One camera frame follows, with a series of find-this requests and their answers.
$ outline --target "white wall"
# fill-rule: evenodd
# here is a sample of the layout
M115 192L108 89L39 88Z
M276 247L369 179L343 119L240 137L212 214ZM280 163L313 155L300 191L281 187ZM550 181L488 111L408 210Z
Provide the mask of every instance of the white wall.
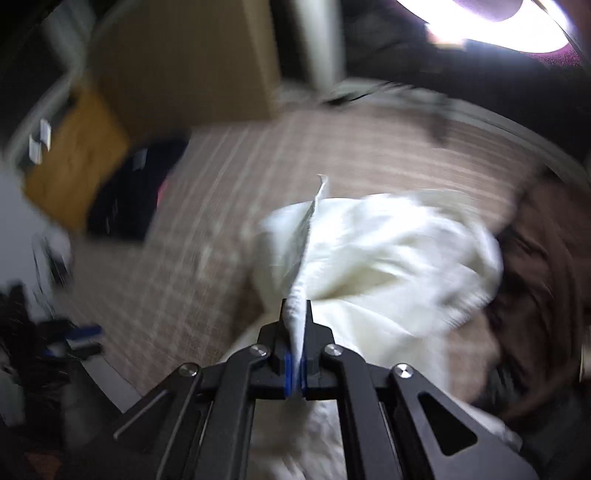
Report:
M32 318L45 316L44 310L35 300L33 292L38 290L32 242L36 235L47 235L55 230L49 221L23 197L21 180L12 173L0 170L0 289L7 291L15 281L22 281L27 287L29 313ZM36 247L37 261L43 291L51 295L49 270L45 255Z
M345 78L345 39L340 2L291 0L308 81L322 96Z
M88 0L63 0L41 22L45 38L68 71L82 71L95 22Z

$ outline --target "silver bolt head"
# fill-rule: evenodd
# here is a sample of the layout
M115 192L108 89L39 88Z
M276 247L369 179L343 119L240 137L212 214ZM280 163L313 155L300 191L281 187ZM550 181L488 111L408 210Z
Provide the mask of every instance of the silver bolt head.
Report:
M329 343L324 347L324 352L330 356L341 356L343 355L343 347L336 343Z
M261 343L251 345L249 351L254 356L267 356L269 354L269 349Z
M199 372L197 364L183 364L178 368L178 373L183 377L194 377Z
M400 377L400 378L411 378L414 370L413 368L408 365L408 364L398 364L394 367L394 372Z

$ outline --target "white cloth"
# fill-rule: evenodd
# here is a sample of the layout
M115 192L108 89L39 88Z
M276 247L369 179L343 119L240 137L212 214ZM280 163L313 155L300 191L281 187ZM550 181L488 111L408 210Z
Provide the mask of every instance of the white cloth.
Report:
M318 200L310 209L291 205L263 221L254 281L267 313L223 360L278 319L288 285L287 294L311 300L314 321L332 328L336 343L373 364L411 364L446 390L438 339L494 296L502 271L496 241L469 199L423 190ZM296 275L294 252L302 255ZM292 343L301 345L303 329L300 338L294 331ZM345 478L338 425L334 401L257 402L249 477Z

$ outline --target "plaid carpet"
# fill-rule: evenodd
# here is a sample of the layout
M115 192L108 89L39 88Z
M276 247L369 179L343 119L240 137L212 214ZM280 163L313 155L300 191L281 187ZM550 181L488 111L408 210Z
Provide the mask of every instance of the plaid carpet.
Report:
M261 310L248 275L256 225L311 199L317 173L330 177L333 197L461 190L498 231L541 158L457 122L437 148L431 121L361 104L195 130L143 245L73 239L73 283L58 294L59 308L76 323L103 326L106 359L143 394L184 361L211 364L255 320ZM483 318L450 334L452 393L474 395L494 353Z

